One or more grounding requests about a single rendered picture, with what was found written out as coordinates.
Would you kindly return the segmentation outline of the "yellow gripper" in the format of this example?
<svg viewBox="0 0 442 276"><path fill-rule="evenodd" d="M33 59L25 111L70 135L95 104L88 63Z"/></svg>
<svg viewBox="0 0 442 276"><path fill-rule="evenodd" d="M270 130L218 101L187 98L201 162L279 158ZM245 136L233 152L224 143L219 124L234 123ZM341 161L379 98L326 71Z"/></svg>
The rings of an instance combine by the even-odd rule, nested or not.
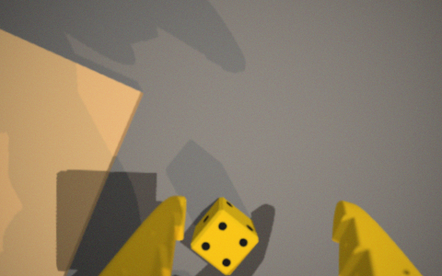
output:
<svg viewBox="0 0 442 276"><path fill-rule="evenodd" d="M171 276L185 213L185 197L164 200L99 276ZM337 203L332 240L339 243L339 276L422 276L385 231L353 203Z"/></svg>

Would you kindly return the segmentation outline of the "yellow die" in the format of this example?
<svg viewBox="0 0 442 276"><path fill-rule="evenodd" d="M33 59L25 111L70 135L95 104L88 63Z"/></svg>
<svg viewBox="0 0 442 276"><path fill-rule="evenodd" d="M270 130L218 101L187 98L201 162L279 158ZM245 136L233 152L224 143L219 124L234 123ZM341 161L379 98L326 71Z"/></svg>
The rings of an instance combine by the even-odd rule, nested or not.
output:
<svg viewBox="0 0 442 276"><path fill-rule="evenodd" d="M253 221L225 198L219 198L195 226L191 247L230 275L257 243Z"/></svg>

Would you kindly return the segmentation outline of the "tan mat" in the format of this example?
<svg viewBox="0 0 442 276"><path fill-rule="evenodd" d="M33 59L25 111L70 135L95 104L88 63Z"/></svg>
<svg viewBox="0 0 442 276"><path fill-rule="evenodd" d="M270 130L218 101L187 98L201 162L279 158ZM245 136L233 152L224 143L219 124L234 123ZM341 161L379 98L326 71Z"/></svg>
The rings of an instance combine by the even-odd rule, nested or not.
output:
<svg viewBox="0 0 442 276"><path fill-rule="evenodd" d="M0 276L66 276L144 93L0 29Z"/></svg>

